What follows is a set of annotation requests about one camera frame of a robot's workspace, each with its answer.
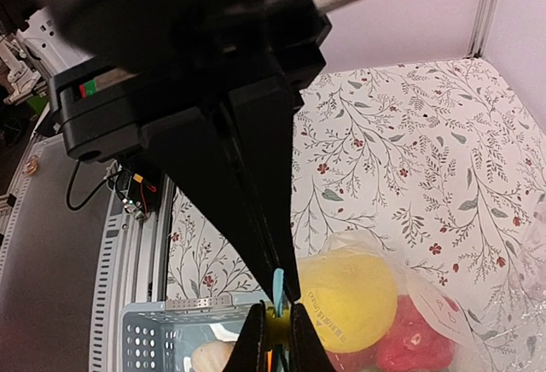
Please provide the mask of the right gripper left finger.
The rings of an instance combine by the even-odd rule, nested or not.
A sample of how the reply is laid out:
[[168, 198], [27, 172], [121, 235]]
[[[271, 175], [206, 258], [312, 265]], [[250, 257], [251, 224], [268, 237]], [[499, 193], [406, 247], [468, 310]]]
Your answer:
[[264, 301], [259, 301], [247, 314], [225, 372], [265, 371], [266, 343], [266, 306]]

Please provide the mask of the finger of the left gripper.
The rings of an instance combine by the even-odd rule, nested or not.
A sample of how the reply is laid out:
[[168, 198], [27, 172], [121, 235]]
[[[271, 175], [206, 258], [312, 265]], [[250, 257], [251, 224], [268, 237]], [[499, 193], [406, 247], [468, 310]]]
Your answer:
[[265, 242], [269, 269], [282, 268], [289, 301], [300, 298], [299, 278], [290, 224], [293, 150], [293, 96], [278, 85], [247, 85], [229, 99], [249, 175], [253, 216]]
[[157, 119], [139, 133], [143, 150], [228, 240], [269, 298], [273, 261], [214, 124], [198, 108]]

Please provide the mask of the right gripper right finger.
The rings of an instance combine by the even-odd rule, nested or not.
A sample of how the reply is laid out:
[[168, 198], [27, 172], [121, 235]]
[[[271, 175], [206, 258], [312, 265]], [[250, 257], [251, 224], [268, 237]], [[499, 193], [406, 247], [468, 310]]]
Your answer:
[[291, 307], [289, 338], [290, 371], [335, 372], [302, 304]]

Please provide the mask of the yellow lemon front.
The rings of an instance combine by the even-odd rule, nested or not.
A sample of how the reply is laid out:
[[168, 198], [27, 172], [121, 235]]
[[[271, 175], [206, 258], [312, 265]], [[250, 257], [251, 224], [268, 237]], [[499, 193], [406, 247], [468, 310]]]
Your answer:
[[360, 352], [392, 326], [398, 284], [386, 261], [341, 248], [298, 262], [300, 302], [325, 350]]

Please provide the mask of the blue zipper clear bag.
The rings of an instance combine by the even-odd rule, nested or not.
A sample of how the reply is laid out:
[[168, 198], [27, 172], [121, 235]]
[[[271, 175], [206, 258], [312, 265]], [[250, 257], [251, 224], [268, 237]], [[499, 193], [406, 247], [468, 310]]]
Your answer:
[[545, 368], [545, 285], [535, 272], [449, 286], [444, 267], [400, 260], [368, 231], [332, 235], [297, 271], [324, 354], [307, 371]]

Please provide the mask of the red bell pepper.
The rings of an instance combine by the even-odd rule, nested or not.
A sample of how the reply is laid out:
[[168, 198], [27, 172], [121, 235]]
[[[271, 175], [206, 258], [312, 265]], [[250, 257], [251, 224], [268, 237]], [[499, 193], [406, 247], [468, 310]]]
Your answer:
[[435, 331], [408, 295], [387, 334], [359, 352], [328, 352], [337, 371], [446, 371], [454, 362], [456, 343]]

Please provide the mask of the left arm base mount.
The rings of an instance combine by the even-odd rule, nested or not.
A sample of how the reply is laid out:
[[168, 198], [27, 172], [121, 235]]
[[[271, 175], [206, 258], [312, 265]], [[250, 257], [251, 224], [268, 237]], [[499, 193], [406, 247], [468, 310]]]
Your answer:
[[102, 180], [78, 203], [74, 204], [72, 194], [78, 177], [81, 160], [75, 162], [65, 193], [65, 203], [72, 212], [78, 212], [87, 206], [103, 188], [108, 188], [122, 209], [137, 222], [145, 221], [150, 213], [157, 209], [159, 197], [158, 185], [119, 161], [113, 161], [107, 168]]

